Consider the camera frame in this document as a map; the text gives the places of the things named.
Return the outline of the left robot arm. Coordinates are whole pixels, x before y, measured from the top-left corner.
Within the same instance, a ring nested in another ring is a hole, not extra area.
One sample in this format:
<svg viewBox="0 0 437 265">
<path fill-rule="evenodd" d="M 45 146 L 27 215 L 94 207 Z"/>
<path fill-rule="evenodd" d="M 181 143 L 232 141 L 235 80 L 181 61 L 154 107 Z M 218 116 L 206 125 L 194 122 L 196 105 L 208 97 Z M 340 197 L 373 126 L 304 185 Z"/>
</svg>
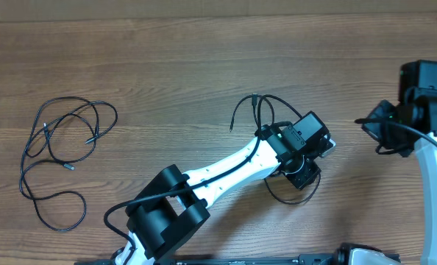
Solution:
<svg viewBox="0 0 437 265">
<path fill-rule="evenodd" d="M 302 190 L 321 175 L 314 160 L 334 148 L 330 131 L 309 112 L 295 123 L 259 124 L 244 148 L 212 165 L 187 172 L 164 168 L 125 204 L 127 245 L 113 263 L 153 264 L 168 257 L 207 221 L 215 202 L 274 173 Z"/>
</svg>

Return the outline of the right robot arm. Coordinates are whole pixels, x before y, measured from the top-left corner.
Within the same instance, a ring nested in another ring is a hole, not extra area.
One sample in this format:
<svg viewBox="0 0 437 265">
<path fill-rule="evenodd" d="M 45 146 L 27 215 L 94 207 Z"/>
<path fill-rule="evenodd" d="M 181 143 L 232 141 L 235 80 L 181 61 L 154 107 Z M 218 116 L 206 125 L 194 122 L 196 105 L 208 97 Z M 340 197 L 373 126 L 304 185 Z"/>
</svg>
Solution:
<svg viewBox="0 0 437 265">
<path fill-rule="evenodd" d="M 421 264 L 437 264 L 437 61 L 405 63 L 399 71 L 397 105 L 381 101 L 363 119 L 362 130 L 379 155 L 415 154 L 422 176 L 424 245 Z"/>
</svg>

